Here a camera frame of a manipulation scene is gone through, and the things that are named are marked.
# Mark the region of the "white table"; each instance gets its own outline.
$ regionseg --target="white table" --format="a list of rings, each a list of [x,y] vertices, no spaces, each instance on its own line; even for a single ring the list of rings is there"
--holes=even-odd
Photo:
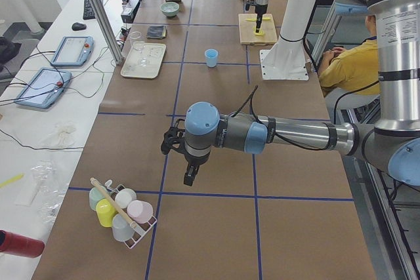
[[[124,26],[120,17],[121,1],[104,0],[104,3],[114,34],[117,35],[120,27]],[[83,0],[69,0],[38,44],[38,48],[40,51],[56,50],[61,38],[66,35],[92,36],[95,44],[91,56],[83,67],[70,69],[73,76],[83,73],[71,81],[69,88],[76,89],[85,96],[98,92],[93,97],[86,98],[74,90],[65,90],[58,101],[47,110],[29,109],[16,104],[0,106],[0,114],[3,115],[0,120],[0,129],[13,135],[24,145],[35,148],[54,147],[52,143],[45,143],[45,139],[51,134],[57,134],[57,125],[69,125],[75,128],[75,131],[70,134],[73,142],[71,147],[83,147],[86,143],[99,103],[104,97],[114,72],[115,63],[110,51],[107,50],[95,64],[102,73],[94,68],[89,68],[84,72],[98,58],[101,49],[107,47],[107,44],[96,19],[84,21],[82,16]],[[83,31],[72,31],[71,26],[74,22],[85,23],[87,28]],[[29,59],[12,82],[17,83],[19,79],[28,82],[40,67],[49,67],[42,56]],[[10,86],[0,100],[16,98],[21,89],[22,86],[19,85]],[[51,225],[44,223],[38,213],[45,201],[45,193],[39,192],[30,206],[15,205],[16,197],[24,188],[36,185],[32,178],[31,168],[37,166],[40,161],[53,163],[56,169],[56,181],[61,188],[66,189],[81,152],[82,149],[51,151],[23,148],[13,139],[0,134],[0,182],[17,174],[24,174],[22,179],[0,188],[0,230],[42,239],[46,242]],[[1,255],[0,279],[30,279],[38,261],[39,258]]]

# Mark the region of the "yellow shirt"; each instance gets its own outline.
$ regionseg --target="yellow shirt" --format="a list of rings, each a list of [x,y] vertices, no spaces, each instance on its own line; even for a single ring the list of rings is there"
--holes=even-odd
[[[360,46],[347,50],[331,61],[320,75],[322,92],[327,95],[334,88],[353,91],[378,80],[379,58],[376,40],[366,40]],[[379,84],[357,92],[362,95],[379,94]]]

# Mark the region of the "cutting board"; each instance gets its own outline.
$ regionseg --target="cutting board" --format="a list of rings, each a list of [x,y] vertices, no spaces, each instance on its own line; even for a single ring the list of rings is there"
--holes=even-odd
[[[262,20],[261,29],[264,35],[255,35],[253,28],[255,27],[255,20],[257,14],[255,13],[240,13],[239,16],[239,32],[240,41],[243,45],[273,45],[277,43],[276,27],[274,26],[273,16],[270,13],[264,14],[262,18],[269,18],[269,20]]]

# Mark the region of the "blue tablet device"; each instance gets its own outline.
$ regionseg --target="blue tablet device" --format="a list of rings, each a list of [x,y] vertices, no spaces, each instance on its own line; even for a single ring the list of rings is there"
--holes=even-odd
[[[93,49],[91,36],[65,36],[52,60],[54,67],[79,67],[88,59]]]
[[[41,68],[14,101],[35,108],[48,108],[68,86],[72,73],[65,70]]]

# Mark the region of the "blue joint cap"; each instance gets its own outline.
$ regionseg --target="blue joint cap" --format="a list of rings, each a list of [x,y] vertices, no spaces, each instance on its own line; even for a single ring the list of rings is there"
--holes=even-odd
[[[420,138],[401,146],[390,158],[388,173],[400,182],[420,186]]]
[[[208,102],[192,104],[186,112],[185,130],[201,136],[212,132],[219,125],[219,111]]]
[[[267,140],[267,127],[263,124],[252,123],[248,129],[243,151],[246,153],[260,154],[263,152]]]
[[[335,3],[335,14],[339,16],[367,16],[369,13],[368,8],[363,5],[349,5],[345,3]]]

